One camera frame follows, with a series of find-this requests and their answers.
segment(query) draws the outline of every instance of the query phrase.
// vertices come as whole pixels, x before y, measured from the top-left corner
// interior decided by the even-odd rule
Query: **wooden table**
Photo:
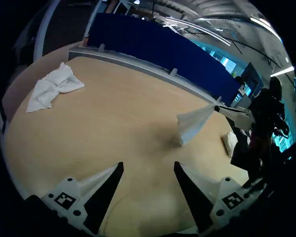
[[[30,94],[6,135],[10,170],[42,196],[64,177],[78,180],[124,162],[124,174],[100,232],[156,236],[194,225],[173,172],[179,161],[213,179],[245,171],[230,165],[221,135],[230,130],[214,113],[186,146],[176,142],[176,115],[207,102],[157,78],[85,57],[67,63],[85,87],[60,94],[52,109],[25,113]]]

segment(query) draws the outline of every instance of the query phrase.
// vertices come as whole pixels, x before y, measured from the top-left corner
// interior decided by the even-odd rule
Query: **crumpled towel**
[[[83,87],[84,84],[75,77],[71,68],[62,62],[59,69],[37,81],[26,112],[51,108],[51,102],[59,93],[67,93]]]
[[[204,108],[176,116],[178,118],[181,146],[188,143],[196,134],[198,134],[214,112],[215,105],[216,104],[210,104]]]

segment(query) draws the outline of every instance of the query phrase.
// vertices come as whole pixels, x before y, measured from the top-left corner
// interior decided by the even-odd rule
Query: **white cloth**
[[[28,102],[26,112],[30,113],[51,108],[51,102],[59,93],[67,93],[83,87],[84,84],[75,77],[71,68],[62,62],[59,69],[38,80]]]
[[[181,145],[190,141],[205,125],[214,112],[216,104],[210,104],[198,110],[177,115]]]
[[[234,147],[238,142],[236,135],[232,131],[229,131],[228,133],[222,136],[222,139],[226,147],[228,156],[232,157],[232,154],[234,153]]]

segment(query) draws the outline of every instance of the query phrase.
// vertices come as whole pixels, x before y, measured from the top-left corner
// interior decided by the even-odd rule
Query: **fluorescent light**
[[[252,21],[254,21],[255,23],[258,23],[259,25],[263,26],[265,29],[267,29],[268,31],[270,31],[273,35],[276,36],[276,38],[279,39],[280,42],[282,42],[281,37],[275,32],[275,30],[273,30],[271,27],[269,27],[267,24],[263,23],[262,21],[255,19],[253,17],[250,17],[250,19]]]
[[[177,32],[172,26],[169,26],[169,28],[170,28],[172,31],[176,32],[177,34],[180,34],[180,33]]]
[[[260,21],[262,21],[264,24],[268,25],[269,27],[271,27],[271,24],[269,22],[267,22],[266,20],[260,18]]]
[[[207,33],[207,34],[213,36],[214,38],[220,40],[221,42],[227,44],[228,46],[230,46],[230,44],[231,44],[231,42],[229,42],[228,40],[224,39],[223,37],[221,37],[221,36],[215,34],[214,32],[209,31],[209,30],[207,30],[207,29],[205,29],[205,28],[203,28],[203,27],[200,27],[200,26],[198,26],[198,25],[195,25],[195,24],[193,24],[193,23],[190,23],[190,22],[188,22],[188,21],[178,20],[178,19],[174,19],[174,18],[170,18],[170,17],[166,17],[166,19],[167,19],[167,20],[174,21],[174,22],[177,22],[177,23],[185,24],[185,25],[187,25],[187,26],[190,26],[190,27],[193,27],[193,28],[198,29],[198,30],[200,30],[200,31],[203,31],[203,32],[205,32],[205,33]]]
[[[162,27],[168,27],[168,26],[178,26],[178,24],[165,24]]]
[[[195,18],[196,21],[232,21],[232,19],[217,19],[217,18],[206,18],[206,17],[199,17]]]
[[[176,32],[177,34],[180,34],[172,26],[177,26],[177,24],[171,25],[171,24],[167,23],[167,24],[163,25],[162,27],[169,27],[172,31]]]
[[[276,76],[278,76],[278,75],[281,75],[281,74],[284,74],[284,73],[287,73],[287,72],[290,72],[290,71],[294,71],[294,67],[293,66],[291,66],[291,67],[289,67],[289,68],[286,68],[286,69],[284,69],[284,70],[282,70],[282,71],[279,71],[279,72],[277,72],[277,73],[274,73],[274,74],[272,74],[272,75],[270,75],[270,77],[276,77]]]

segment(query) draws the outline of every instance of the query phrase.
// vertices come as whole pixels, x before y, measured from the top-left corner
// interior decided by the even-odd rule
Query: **blue divider panel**
[[[99,13],[90,29],[88,46],[113,50],[163,67],[222,97],[231,104],[239,84],[225,67],[199,46],[155,22],[118,14]]]

